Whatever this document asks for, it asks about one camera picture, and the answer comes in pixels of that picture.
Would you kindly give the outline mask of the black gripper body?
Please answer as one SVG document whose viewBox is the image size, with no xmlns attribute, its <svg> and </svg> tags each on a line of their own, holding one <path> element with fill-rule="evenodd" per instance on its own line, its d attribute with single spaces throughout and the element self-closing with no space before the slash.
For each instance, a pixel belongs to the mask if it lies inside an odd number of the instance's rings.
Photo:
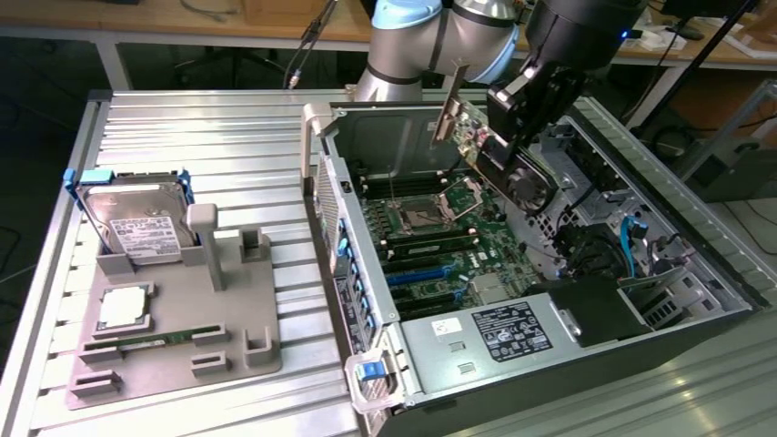
<svg viewBox="0 0 777 437">
<path fill-rule="evenodd" d="M 539 1 L 525 25 L 529 53 L 516 77 L 489 88 L 488 126 L 513 157 L 575 103 L 591 73 L 619 52 L 644 1 Z"/>
</svg>

